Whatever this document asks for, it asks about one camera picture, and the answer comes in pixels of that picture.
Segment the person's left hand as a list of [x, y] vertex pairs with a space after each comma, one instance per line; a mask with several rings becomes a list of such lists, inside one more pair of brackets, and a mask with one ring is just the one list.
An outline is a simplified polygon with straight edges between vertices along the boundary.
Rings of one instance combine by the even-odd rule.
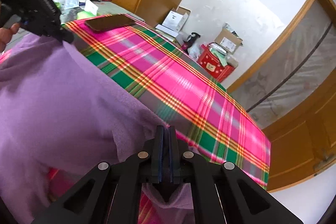
[[20, 28], [19, 23], [13, 24], [9, 29], [1, 28], [0, 29], [0, 53], [2, 53], [7, 44], [11, 41], [12, 37], [18, 32]]

